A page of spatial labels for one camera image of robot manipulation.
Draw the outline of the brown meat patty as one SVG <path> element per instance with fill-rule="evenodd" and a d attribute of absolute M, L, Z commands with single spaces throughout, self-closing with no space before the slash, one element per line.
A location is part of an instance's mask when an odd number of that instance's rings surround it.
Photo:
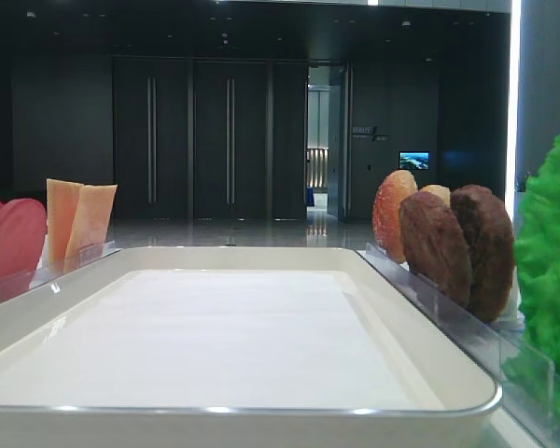
<path fill-rule="evenodd" d="M 439 196 L 417 191 L 401 202 L 399 226 L 410 271 L 431 280 L 459 306 L 468 307 L 469 247 L 451 208 Z"/>
<path fill-rule="evenodd" d="M 450 204 L 469 247 L 468 310 L 483 322 L 492 322 L 506 307 L 513 283 L 514 234 L 510 217 L 504 202 L 479 185 L 454 190 Z"/>

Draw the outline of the white rectangular tray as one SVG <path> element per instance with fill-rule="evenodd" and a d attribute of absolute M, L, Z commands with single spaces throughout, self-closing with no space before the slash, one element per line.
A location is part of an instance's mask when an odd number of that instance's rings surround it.
<path fill-rule="evenodd" d="M 120 250 L 0 290 L 0 447 L 470 447 L 499 381 L 342 248 Z"/>

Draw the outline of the sesame bun top outer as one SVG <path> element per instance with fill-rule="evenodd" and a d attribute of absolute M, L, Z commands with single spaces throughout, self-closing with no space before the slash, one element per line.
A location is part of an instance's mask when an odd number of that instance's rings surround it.
<path fill-rule="evenodd" d="M 384 179 L 374 199 L 372 228 L 376 243 L 397 263 L 406 260 L 400 241 L 400 203 L 417 191 L 413 175 L 407 170 L 396 170 Z"/>

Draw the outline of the orange cheese slice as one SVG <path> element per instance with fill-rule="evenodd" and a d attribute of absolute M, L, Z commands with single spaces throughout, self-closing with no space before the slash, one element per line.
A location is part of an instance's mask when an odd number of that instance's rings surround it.
<path fill-rule="evenodd" d="M 80 189 L 65 252 L 64 273 L 78 267 L 82 249 L 105 242 L 117 188 L 117 185 L 85 185 Z"/>
<path fill-rule="evenodd" d="M 49 263 L 63 261 L 83 184 L 48 178 L 47 212 Z"/>

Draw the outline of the clear acrylic right rack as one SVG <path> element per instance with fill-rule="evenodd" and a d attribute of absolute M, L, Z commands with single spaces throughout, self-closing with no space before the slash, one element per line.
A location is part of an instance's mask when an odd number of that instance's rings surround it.
<path fill-rule="evenodd" d="M 560 447 L 560 376 L 521 334 L 522 323 L 484 324 L 373 243 L 360 254 L 472 360 L 499 381 L 501 408 L 481 447 Z"/>

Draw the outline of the wall monitor screen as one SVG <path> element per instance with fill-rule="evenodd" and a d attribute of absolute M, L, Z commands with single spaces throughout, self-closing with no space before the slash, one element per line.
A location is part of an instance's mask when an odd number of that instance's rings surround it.
<path fill-rule="evenodd" d="M 421 151 L 399 153 L 399 168 L 401 170 L 428 170 L 429 169 L 429 153 Z"/>

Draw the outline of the brown meat patty outer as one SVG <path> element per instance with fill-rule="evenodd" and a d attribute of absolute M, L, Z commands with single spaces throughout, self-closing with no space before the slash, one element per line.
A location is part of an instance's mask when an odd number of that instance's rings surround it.
<path fill-rule="evenodd" d="M 513 283 L 514 234 L 510 217 L 504 202 L 479 185 L 454 190 L 450 204 L 469 247 L 468 310 L 483 322 L 492 322 L 506 307 Z"/>

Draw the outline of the orange cheese slice inner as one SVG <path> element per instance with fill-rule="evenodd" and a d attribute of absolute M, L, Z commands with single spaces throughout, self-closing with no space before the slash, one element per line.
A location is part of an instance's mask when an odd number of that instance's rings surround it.
<path fill-rule="evenodd" d="M 117 188 L 117 185 L 85 185 L 80 189 L 65 252 L 64 273 L 78 267 L 82 249 L 105 242 Z"/>

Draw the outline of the dark double door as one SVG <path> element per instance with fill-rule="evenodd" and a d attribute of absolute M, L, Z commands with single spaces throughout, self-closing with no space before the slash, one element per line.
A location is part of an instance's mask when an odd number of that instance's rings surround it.
<path fill-rule="evenodd" d="M 116 215 L 301 219 L 308 66 L 117 58 Z"/>

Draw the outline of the bun half inner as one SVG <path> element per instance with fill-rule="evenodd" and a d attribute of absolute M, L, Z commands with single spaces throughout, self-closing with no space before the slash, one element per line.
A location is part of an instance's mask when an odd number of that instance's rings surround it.
<path fill-rule="evenodd" d="M 431 193 L 435 196 L 438 196 L 446 206 L 451 206 L 451 191 L 444 186 L 437 185 L 437 184 L 430 184 L 425 185 L 421 188 L 421 191 Z"/>

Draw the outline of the orange cheese slice outer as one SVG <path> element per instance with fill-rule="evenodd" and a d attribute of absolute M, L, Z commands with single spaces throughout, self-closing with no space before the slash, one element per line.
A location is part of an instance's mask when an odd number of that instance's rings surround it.
<path fill-rule="evenodd" d="M 83 184 L 48 178 L 47 212 L 49 263 L 63 261 Z"/>

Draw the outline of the clear acrylic left rack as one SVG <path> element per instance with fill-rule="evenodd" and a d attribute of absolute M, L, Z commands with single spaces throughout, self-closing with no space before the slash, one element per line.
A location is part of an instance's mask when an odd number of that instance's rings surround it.
<path fill-rule="evenodd" d="M 66 273 L 78 270 L 117 251 L 114 241 L 82 248 L 77 255 L 54 264 L 13 273 L 0 278 L 0 303 L 55 281 Z"/>

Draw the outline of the green lettuce leaf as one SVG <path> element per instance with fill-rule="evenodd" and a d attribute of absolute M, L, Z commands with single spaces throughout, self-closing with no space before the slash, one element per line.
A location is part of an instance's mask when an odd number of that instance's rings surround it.
<path fill-rule="evenodd" d="M 560 134 L 536 175 L 525 183 L 514 243 L 525 344 L 503 370 L 560 428 Z"/>

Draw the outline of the brown meat patty inner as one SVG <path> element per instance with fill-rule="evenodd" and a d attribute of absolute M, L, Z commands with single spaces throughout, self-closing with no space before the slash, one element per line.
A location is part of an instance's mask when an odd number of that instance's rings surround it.
<path fill-rule="evenodd" d="M 431 280 L 459 306 L 468 307 L 469 247 L 451 208 L 439 196 L 417 191 L 401 202 L 399 226 L 410 271 Z"/>

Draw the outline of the clear acrylic rack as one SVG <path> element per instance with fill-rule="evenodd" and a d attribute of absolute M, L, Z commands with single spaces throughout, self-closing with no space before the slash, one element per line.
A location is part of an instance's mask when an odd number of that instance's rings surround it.
<path fill-rule="evenodd" d="M 82 248 L 77 255 L 54 264 L 13 273 L 0 278 L 0 303 L 55 281 L 66 273 L 78 270 L 117 251 L 114 241 Z"/>
<path fill-rule="evenodd" d="M 484 324 L 373 243 L 360 254 L 472 360 L 499 381 L 501 408 L 481 447 L 560 447 L 560 376 L 521 334 L 522 323 Z"/>

